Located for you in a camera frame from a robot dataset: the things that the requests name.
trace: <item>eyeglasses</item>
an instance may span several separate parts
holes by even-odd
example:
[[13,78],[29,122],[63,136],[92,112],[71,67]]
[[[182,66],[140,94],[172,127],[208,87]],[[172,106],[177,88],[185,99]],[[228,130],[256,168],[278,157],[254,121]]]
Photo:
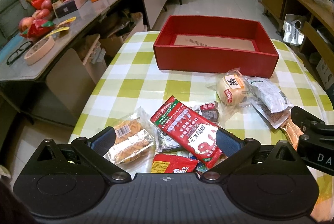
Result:
[[7,65],[13,64],[17,59],[19,59],[25,51],[29,50],[33,46],[32,41],[27,41],[23,43],[14,53],[12,53],[7,59]]

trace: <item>tiled floor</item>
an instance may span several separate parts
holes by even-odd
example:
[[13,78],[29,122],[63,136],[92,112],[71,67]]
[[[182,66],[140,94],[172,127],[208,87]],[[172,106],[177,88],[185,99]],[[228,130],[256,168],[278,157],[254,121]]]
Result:
[[[269,20],[263,13],[263,6],[254,0],[183,0],[179,5],[178,0],[169,0],[168,11],[162,11],[153,30],[161,30],[169,15],[212,15],[232,18],[246,18],[261,22],[271,38],[282,40],[275,32],[275,21]],[[8,148],[6,167],[11,171],[14,181],[23,169],[32,153],[45,138],[52,138],[56,143],[67,143],[72,130],[54,126],[45,122],[36,121],[30,125],[22,119],[13,135],[11,145]]]

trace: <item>red gift box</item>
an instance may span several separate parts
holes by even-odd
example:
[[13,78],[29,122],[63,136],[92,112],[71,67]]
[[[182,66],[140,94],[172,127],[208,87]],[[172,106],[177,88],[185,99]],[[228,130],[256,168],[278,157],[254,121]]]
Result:
[[270,78],[278,53],[260,22],[213,16],[172,15],[153,45],[161,70]]

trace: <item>red apple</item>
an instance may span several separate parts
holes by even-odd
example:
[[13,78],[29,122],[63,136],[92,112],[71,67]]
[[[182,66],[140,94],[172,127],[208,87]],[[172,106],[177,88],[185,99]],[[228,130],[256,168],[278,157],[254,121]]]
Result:
[[36,10],[33,14],[32,17],[33,18],[37,18],[38,14],[41,12],[41,10]]
[[51,0],[45,0],[42,5],[41,5],[41,9],[49,9],[49,11],[52,11],[53,8],[52,8],[52,3],[51,3]]
[[30,28],[32,22],[35,20],[33,17],[23,18],[19,23],[19,31],[22,33]]
[[35,18],[45,18],[45,17],[49,16],[49,14],[50,14],[50,10],[44,8],[43,10],[41,10],[41,11],[35,16]]

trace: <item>checkered tablecloth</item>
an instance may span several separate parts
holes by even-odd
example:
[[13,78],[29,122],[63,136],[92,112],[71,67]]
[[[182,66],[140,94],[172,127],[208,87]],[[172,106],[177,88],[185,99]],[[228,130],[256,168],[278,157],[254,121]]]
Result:
[[[158,34],[136,33],[124,43],[96,85],[70,142],[79,136],[92,137],[140,106],[153,115],[171,95],[182,102],[217,99],[216,92],[209,89],[215,84],[214,74],[158,69],[152,47]],[[284,43],[276,40],[273,43],[280,58],[271,81],[294,105],[327,124],[334,124],[332,104],[321,86]],[[224,127],[241,139],[252,137],[262,144],[276,144],[278,140],[285,139],[279,129],[272,129],[252,107],[233,115]],[[329,219],[333,217],[332,177],[313,169],[311,172],[320,187],[318,205],[322,206],[321,214]]]

